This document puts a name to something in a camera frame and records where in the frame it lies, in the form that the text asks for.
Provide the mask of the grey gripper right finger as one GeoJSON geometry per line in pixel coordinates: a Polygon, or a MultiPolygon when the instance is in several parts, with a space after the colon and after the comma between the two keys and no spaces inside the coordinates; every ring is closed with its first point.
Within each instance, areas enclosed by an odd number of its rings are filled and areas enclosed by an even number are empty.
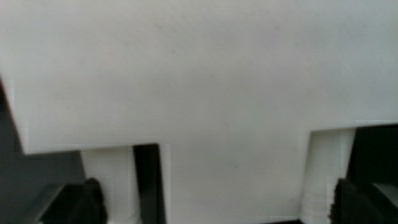
{"type": "Polygon", "coordinates": [[[338,180],[331,224],[398,224],[398,187],[338,180]]]}

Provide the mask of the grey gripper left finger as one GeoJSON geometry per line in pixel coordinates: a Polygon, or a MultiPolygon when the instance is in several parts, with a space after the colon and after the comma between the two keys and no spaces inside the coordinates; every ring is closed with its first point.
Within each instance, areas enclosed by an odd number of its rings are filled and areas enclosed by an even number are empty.
{"type": "Polygon", "coordinates": [[[107,224],[109,213],[101,184],[89,178],[82,184],[68,184],[39,218],[41,224],[107,224]]]}

